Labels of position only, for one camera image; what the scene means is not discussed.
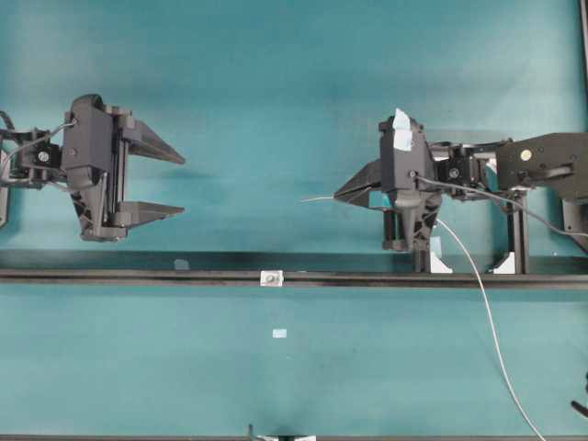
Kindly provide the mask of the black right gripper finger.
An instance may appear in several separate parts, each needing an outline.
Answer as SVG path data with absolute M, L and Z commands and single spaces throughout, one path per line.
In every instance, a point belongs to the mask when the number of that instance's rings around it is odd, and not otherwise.
M 381 160 L 364 165 L 335 193 L 334 198 L 352 198 L 381 188 Z
M 361 187 L 356 189 L 340 189 L 334 193 L 334 200 L 348 205 L 355 205 L 364 209 L 381 209 L 380 202 L 372 202 L 372 187 Z

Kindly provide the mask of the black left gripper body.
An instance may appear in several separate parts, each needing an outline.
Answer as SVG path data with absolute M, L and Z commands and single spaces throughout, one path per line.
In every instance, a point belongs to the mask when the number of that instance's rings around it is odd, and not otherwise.
M 72 103 L 73 126 L 65 131 L 61 169 L 81 227 L 81 238 L 117 242 L 127 237 L 119 223 L 119 204 L 126 189 L 129 145 L 122 139 L 122 116 L 98 94 Z

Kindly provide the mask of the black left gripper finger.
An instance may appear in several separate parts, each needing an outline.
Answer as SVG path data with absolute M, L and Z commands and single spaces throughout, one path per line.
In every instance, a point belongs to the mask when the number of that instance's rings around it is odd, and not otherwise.
M 122 129 L 122 139 L 129 144 L 129 154 L 174 164 L 186 159 L 160 138 L 148 125 L 135 119 L 132 127 Z
M 111 222 L 119 227 L 138 227 L 152 221 L 183 213 L 184 208 L 142 201 L 122 201 L 111 215 Z

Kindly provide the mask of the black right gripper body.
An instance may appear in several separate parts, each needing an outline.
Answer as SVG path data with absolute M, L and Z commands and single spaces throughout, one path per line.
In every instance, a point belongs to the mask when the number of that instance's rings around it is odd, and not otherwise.
M 438 190 L 420 179 L 437 179 L 435 161 L 426 142 L 423 125 L 408 114 L 413 130 L 412 150 L 402 152 L 394 149 L 394 115 L 379 124 L 381 192 L 395 209 L 400 230 L 393 232 L 392 224 L 387 221 L 382 248 L 399 252 L 425 250 L 442 198 Z

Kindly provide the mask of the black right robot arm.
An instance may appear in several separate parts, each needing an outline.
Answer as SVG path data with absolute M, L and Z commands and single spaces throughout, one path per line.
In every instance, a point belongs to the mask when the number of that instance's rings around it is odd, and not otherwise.
M 334 193 L 339 202 L 369 208 L 385 199 L 383 248 L 428 249 L 443 195 L 461 201 L 492 199 L 501 210 L 522 210 L 530 189 L 548 187 L 567 216 L 560 234 L 587 245 L 587 135 L 559 132 L 521 141 L 429 142 L 424 126 L 398 109 L 379 124 L 379 158 Z

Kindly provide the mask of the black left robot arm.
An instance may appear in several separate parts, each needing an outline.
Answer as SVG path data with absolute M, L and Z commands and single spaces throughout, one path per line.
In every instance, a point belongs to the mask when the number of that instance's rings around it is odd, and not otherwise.
M 183 212 L 181 207 L 126 199 L 130 156 L 186 161 L 131 110 L 88 94 L 73 101 L 63 124 L 53 130 L 18 131 L 6 113 L 1 119 L 1 140 L 16 145 L 1 152 L 1 186 L 53 186 L 67 193 L 82 240 L 117 242 L 133 228 Z

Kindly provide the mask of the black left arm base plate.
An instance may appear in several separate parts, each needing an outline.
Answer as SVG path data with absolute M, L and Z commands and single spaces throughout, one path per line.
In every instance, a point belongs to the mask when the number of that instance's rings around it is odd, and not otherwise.
M 3 228 L 8 222 L 10 204 L 10 189 L 0 187 L 0 227 Z

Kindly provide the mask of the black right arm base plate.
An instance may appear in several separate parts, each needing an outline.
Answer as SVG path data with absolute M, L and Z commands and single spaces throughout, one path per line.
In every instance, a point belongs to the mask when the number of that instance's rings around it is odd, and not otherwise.
M 587 203 L 561 201 L 562 216 L 566 232 L 575 232 L 571 238 L 585 252 L 588 252 L 587 241 Z

